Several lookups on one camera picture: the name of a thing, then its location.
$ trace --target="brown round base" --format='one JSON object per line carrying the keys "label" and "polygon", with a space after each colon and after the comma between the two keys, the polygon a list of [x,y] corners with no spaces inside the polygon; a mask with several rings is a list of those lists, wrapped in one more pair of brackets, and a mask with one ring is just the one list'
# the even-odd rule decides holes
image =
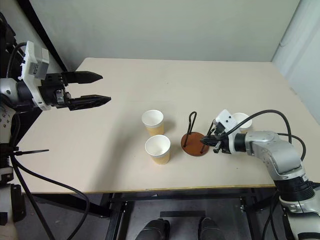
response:
{"label": "brown round base", "polygon": [[200,157],[208,152],[209,146],[204,145],[200,142],[204,135],[199,132],[191,132],[186,142],[186,146],[184,147],[186,137],[187,134],[183,135],[183,137],[181,138],[181,147],[187,154],[194,157]]}

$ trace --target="table surface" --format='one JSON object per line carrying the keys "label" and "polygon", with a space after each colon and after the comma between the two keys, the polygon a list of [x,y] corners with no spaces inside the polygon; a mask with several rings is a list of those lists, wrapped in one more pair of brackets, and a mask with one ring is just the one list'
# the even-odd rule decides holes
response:
{"label": "table surface", "polygon": [[[19,143],[27,168],[87,193],[172,189],[268,187],[273,185],[261,160],[239,153],[201,157],[186,154],[181,138],[188,116],[197,111],[193,131],[205,134],[223,109],[251,115],[265,109],[283,112],[292,133],[307,147],[304,166],[320,182],[320,126],[271,62],[219,62],[86,58],[78,71],[103,79],[67,87],[73,98],[98,94],[112,100],[100,107],[44,111]],[[171,159],[157,165],[145,152],[150,137],[141,115],[164,115]],[[256,117],[254,130],[285,133],[283,120],[268,113]],[[293,140],[297,151],[302,148]],[[33,193],[69,193],[68,189],[23,174]]]}

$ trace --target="white paper cup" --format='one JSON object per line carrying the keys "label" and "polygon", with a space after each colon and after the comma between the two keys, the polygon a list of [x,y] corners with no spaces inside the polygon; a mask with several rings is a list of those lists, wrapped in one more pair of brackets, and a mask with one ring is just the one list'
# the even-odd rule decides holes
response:
{"label": "white paper cup", "polygon": [[165,133],[164,115],[159,110],[149,110],[142,114],[141,120],[148,130],[150,136]]}
{"label": "white paper cup", "polygon": [[164,165],[170,160],[170,145],[169,138],[155,135],[145,142],[144,148],[156,164]]}
{"label": "white paper cup", "polygon": [[[247,114],[243,112],[236,112],[232,116],[234,117],[234,119],[237,121],[238,124],[249,117]],[[242,124],[239,127],[240,132],[242,132],[243,134],[246,133],[248,129],[251,127],[251,125],[252,125],[252,119],[250,119],[249,121],[247,121],[246,123]]]}

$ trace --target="black wire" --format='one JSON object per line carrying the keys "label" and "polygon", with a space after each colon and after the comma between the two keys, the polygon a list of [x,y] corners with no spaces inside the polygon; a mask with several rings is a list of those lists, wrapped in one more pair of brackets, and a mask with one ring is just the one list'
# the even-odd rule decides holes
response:
{"label": "black wire", "polygon": [[232,134],[235,130],[237,130],[239,127],[241,127],[243,124],[245,124],[246,122],[248,122],[249,120],[259,116],[259,115],[262,115],[262,114],[267,114],[267,113],[274,113],[274,114],[278,114],[282,117],[282,119],[284,120],[285,122],[285,126],[286,126],[286,129],[287,129],[287,132],[288,132],[288,142],[289,143],[292,143],[292,135],[291,135],[291,128],[290,128],[290,124],[289,124],[289,121],[288,119],[286,118],[286,116],[278,111],[278,110],[273,110],[273,109],[267,109],[267,110],[263,110],[263,111],[259,111],[259,112],[256,112],[254,114],[252,114],[251,116],[247,117],[245,120],[243,120],[242,122],[240,122],[238,125],[236,125],[234,128],[232,128],[231,130],[229,130],[228,132],[224,133],[224,134],[221,134],[221,135],[218,135],[218,136],[215,136],[215,138],[217,140],[221,140],[223,138],[225,138],[226,136]]}
{"label": "black wire", "polygon": [[[277,133],[279,136],[288,136],[288,134],[286,133]],[[306,148],[306,144],[304,143],[304,141],[298,137],[298,136],[295,136],[295,135],[291,135],[294,139],[297,139],[301,145],[302,145],[302,154],[301,154],[301,161],[303,161],[305,159],[305,156],[306,156],[306,153],[307,153],[307,148]]]}
{"label": "black wire", "polygon": [[61,187],[66,188],[66,189],[69,189],[69,190],[71,190],[71,191],[79,194],[80,196],[82,196],[82,197],[84,198],[84,200],[85,200],[85,202],[86,202],[86,205],[85,205],[84,213],[83,213],[83,215],[82,215],[82,219],[80,220],[80,222],[79,222],[79,224],[76,226],[76,228],[73,230],[73,232],[70,234],[70,236],[67,238],[67,240],[72,239],[72,238],[75,236],[75,234],[77,233],[77,231],[80,229],[80,227],[82,226],[82,224],[84,223],[84,221],[85,221],[85,219],[86,219],[86,217],[87,217],[87,215],[88,215],[88,213],[89,213],[89,209],[90,209],[90,200],[89,200],[89,198],[88,198],[84,193],[82,193],[81,191],[79,191],[79,190],[77,190],[77,189],[75,189],[75,188],[73,188],[73,187],[71,187],[71,186],[68,186],[68,185],[66,185],[66,184],[64,184],[64,183],[61,183],[61,182],[52,180],[52,179],[50,179],[50,178],[48,178],[48,177],[39,175],[39,174],[37,174],[37,173],[35,173],[35,172],[27,169],[26,167],[24,167],[23,165],[21,165],[21,163],[18,162],[17,159],[16,159],[14,156],[13,156],[13,161],[14,161],[14,164],[15,164],[16,166],[18,166],[21,170],[25,171],[26,173],[28,173],[28,174],[36,177],[36,178],[42,179],[42,180],[44,180],[44,181],[47,181],[47,182],[49,182],[49,183],[56,184],[56,185],[59,185],[59,186],[61,186]]}
{"label": "black wire", "polygon": [[15,60],[15,57],[16,57],[16,54],[18,52],[18,50],[23,47],[23,46],[26,46],[27,43],[26,42],[20,42],[19,44],[17,44],[14,49],[12,50],[12,53],[11,53],[11,56],[9,58],[9,62],[8,62],[8,67],[6,69],[6,75],[5,77],[6,78],[10,78],[11,77],[11,70],[12,70],[12,66],[14,64],[14,60]]}
{"label": "black wire", "polygon": [[[269,216],[268,216],[267,220],[265,221],[265,224],[263,227],[262,240],[265,240],[265,238],[266,238],[266,233],[267,233],[267,229],[268,229],[270,221],[272,221],[272,225],[273,225],[272,231],[275,229],[274,228],[275,226],[273,224],[273,213],[277,207],[278,202],[279,202],[279,192],[278,192],[278,190],[276,190],[271,197],[271,203],[270,203],[270,207],[269,207]],[[275,232],[275,230],[273,232],[273,235],[276,239],[278,239],[278,236],[277,236],[277,233]]]}
{"label": "black wire", "polygon": [[[9,142],[10,146],[16,146],[16,140],[17,140],[17,136],[18,136],[18,133],[19,133],[19,130],[20,130],[20,126],[21,126],[20,116],[18,114],[16,114],[14,118],[15,118],[15,128],[14,128],[14,132],[13,132],[11,138],[10,138],[10,142]],[[11,158],[11,163],[12,163],[12,167],[13,167],[13,169],[15,171],[15,174],[18,177],[18,179],[19,179],[19,181],[20,181],[20,183],[21,183],[21,185],[22,185],[27,197],[29,198],[29,200],[30,200],[30,202],[31,202],[31,204],[32,204],[37,216],[39,217],[40,222],[42,223],[43,228],[44,228],[45,232],[47,233],[47,235],[48,235],[50,240],[55,240],[55,237],[54,237],[53,233],[51,232],[51,230],[50,230],[50,228],[49,228],[44,216],[42,215],[42,213],[40,211],[40,208],[38,207],[34,197],[32,196],[32,194],[31,194],[31,192],[30,192],[30,190],[29,190],[24,178],[22,177],[19,168],[22,169],[23,171],[25,171],[26,173],[34,176],[34,177],[40,178],[40,179],[45,180],[47,182],[50,182],[50,183],[59,185],[61,187],[64,187],[66,189],[69,189],[69,190],[79,194],[80,196],[82,196],[84,198],[84,200],[86,202],[85,210],[84,210],[84,213],[82,215],[82,219],[80,220],[80,222],[78,223],[76,228],[73,230],[73,232],[70,234],[70,236],[67,238],[67,240],[71,240],[75,236],[75,234],[78,232],[78,230],[80,229],[80,227],[84,223],[84,221],[85,221],[85,219],[86,219],[86,217],[87,217],[87,215],[89,213],[90,201],[89,201],[88,197],[84,193],[82,193],[81,191],[79,191],[79,190],[77,190],[77,189],[75,189],[75,188],[73,188],[71,186],[68,186],[68,185],[63,184],[61,182],[52,180],[52,179],[47,178],[45,176],[39,175],[39,174],[27,169],[26,167],[24,167],[23,165],[21,165],[18,162],[18,160],[16,159],[16,157],[13,154],[10,156],[10,158]]]}

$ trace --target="gray floor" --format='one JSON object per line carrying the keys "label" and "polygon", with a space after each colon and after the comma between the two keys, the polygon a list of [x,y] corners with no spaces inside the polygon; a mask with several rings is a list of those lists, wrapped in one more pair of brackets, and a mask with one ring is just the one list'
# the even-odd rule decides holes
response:
{"label": "gray floor", "polygon": [[[90,194],[89,197],[93,203],[98,204],[102,194]],[[39,203],[39,207],[57,240],[66,239],[82,215],[44,203]],[[26,218],[16,224],[20,239],[48,239],[27,199],[26,208]],[[159,218],[161,211],[205,211],[206,215],[212,217],[222,229],[226,240],[251,239],[246,214],[240,210],[238,199],[138,201],[134,204],[126,239],[134,240],[150,220]],[[263,229],[268,214],[268,209],[258,213],[261,229]],[[197,240],[199,217],[168,217],[164,219],[169,220],[171,225],[170,239]],[[279,239],[286,239],[282,229],[282,210],[280,207],[274,213],[274,220]],[[108,225],[109,220],[106,218],[88,216],[74,240],[103,240],[106,237]],[[267,232],[266,239],[274,239],[271,229]]]}

